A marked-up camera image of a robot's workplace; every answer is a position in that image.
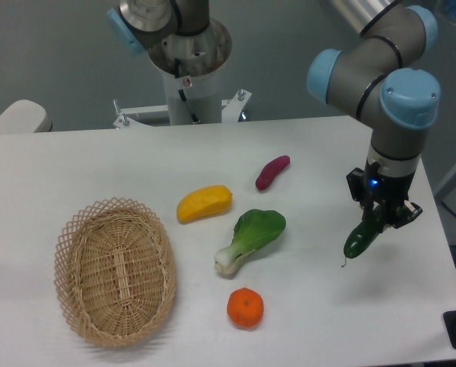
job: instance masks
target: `table surface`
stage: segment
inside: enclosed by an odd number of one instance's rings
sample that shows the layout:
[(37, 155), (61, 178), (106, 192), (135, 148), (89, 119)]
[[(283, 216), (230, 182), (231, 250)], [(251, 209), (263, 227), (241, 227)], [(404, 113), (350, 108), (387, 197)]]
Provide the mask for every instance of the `table surface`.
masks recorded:
[[(346, 175), (366, 160), (371, 131), (348, 117), (0, 136), (0, 366), (358, 366), (456, 359), (442, 314), (456, 310), (456, 272), (422, 164), (410, 199), (424, 209), (389, 229), (360, 257), (342, 248), (360, 222)], [(264, 193), (262, 167), (292, 162)], [(181, 225), (187, 193), (233, 192), (228, 213)], [(174, 250), (178, 292), (153, 336), (119, 350), (72, 332), (54, 289), (57, 237), (96, 200), (150, 207)], [(233, 279), (214, 253), (239, 216), (275, 209), (283, 235)], [(240, 287), (258, 291), (265, 315), (253, 331), (228, 320)]]

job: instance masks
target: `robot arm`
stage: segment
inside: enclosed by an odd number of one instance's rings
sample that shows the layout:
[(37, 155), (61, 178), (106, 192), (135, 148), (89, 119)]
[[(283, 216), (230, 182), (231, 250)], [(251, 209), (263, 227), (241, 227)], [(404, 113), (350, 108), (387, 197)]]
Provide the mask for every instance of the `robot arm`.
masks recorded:
[(399, 1), (332, 2), (363, 42), (319, 54), (308, 90), (373, 130), (364, 170), (354, 169), (347, 181), (363, 219), (377, 203), (385, 225), (399, 228), (422, 212), (408, 191), (441, 95), (432, 75), (406, 67), (433, 45), (437, 23), (430, 11)]

